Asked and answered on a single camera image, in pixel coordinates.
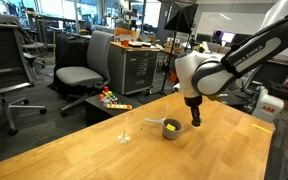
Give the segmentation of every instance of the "wooden table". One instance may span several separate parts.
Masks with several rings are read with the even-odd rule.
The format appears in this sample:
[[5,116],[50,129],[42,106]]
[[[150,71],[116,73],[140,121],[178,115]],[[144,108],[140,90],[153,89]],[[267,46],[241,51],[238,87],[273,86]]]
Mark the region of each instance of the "wooden table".
[[[164,116],[166,104],[183,124],[177,140],[143,120]],[[0,179],[264,179],[272,125],[206,98],[200,110],[196,128],[183,97],[168,95],[0,162]],[[131,140],[121,144],[126,117]]]

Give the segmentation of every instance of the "office chair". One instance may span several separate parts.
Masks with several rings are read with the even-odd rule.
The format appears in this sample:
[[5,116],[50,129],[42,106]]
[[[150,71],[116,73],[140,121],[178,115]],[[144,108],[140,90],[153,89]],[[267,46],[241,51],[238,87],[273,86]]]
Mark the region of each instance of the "office chair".
[[41,114],[46,113],[45,106],[15,105],[18,103],[28,104],[27,98],[21,98],[12,103],[6,100],[6,94],[21,90],[33,84],[29,68],[25,65],[22,48],[19,46],[18,28],[13,25],[0,24],[0,112],[3,111],[8,119],[11,130],[10,136],[17,134],[10,109],[40,109]]
[[242,91],[256,93],[256,88],[266,81],[283,84],[286,79],[288,79],[288,63],[269,60],[253,70]]
[[209,34],[200,34],[200,33],[197,33],[196,34],[196,43],[202,43],[202,42],[212,42],[212,36],[209,35]]
[[207,46],[211,52],[218,52],[218,49],[220,48],[221,45],[208,42]]
[[[22,33],[26,33],[25,30],[22,28],[18,18],[16,16],[12,16],[12,15],[0,15],[0,24],[11,24],[11,25],[15,25],[18,26],[19,31],[22,31]],[[23,42],[22,40],[22,48],[26,50],[26,52],[28,52],[29,50],[39,50],[40,52],[42,52],[42,48],[46,48],[46,45],[41,43],[41,42]],[[45,67],[45,62],[39,62],[39,61],[34,61],[34,63],[37,63],[39,65],[41,65],[43,68]]]
[[94,31],[87,49],[88,67],[64,67],[56,71],[57,77],[71,87],[82,86],[85,89],[84,96],[61,109],[61,115],[67,116],[67,110],[84,102],[94,88],[102,89],[110,82],[107,59],[110,43],[113,35],[101,31]]

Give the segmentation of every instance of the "colorful toy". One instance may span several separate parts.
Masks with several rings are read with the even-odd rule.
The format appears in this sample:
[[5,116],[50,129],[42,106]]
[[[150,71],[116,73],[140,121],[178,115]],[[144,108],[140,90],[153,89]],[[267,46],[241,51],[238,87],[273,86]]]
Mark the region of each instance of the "colorful toy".
[[133,108],[130,104],[117,104],[118,99],[112,91],[109,91],[108,86],[104,86],[103,94],[100,94],[98,98],[100,99],[100,101],[104,102],[106,104],[106,107],[109,109],[130,110]]

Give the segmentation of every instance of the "chair wheel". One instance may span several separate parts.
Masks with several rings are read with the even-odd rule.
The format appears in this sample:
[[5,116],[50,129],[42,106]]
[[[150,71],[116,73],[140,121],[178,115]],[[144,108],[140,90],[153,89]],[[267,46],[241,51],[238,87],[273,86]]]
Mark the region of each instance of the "chair wheel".
[[66,117],[67,116],[67,112],[61,112],[61,116],[62,117]]
[[23,104],[24,104],[24,105],[26,105],[26,104],[28,104],[28,103],[30,103],[30,101],[29,101],[28,99],[25,99],[25,100],[23,101]]
[[41,114],[45,114],[47,112],[47,109],[40,109]]
[[15,136],[17,133],[18,133],[17,129],[11,129],[7,132],[7,134],[10,136]]

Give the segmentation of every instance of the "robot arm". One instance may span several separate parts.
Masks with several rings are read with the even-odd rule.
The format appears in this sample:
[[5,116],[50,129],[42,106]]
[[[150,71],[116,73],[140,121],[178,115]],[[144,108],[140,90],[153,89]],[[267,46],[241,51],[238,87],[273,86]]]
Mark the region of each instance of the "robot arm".
[[174,87],[191,107],[194,126],[201,123],[201,95],[216,95],[236,78],[288,48],[288,0],[279,0],[266,14],[261,29],[245,45],[224,57],[191,52],[175,61],[179,84]]

